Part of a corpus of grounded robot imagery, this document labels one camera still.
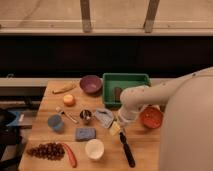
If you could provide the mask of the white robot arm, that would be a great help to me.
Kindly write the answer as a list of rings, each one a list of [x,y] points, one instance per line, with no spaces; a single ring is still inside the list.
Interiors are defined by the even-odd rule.
[[[166,106],[158,171],[213,171],[213,67],[123,90],[118,124],[133,123],[149,104]]]

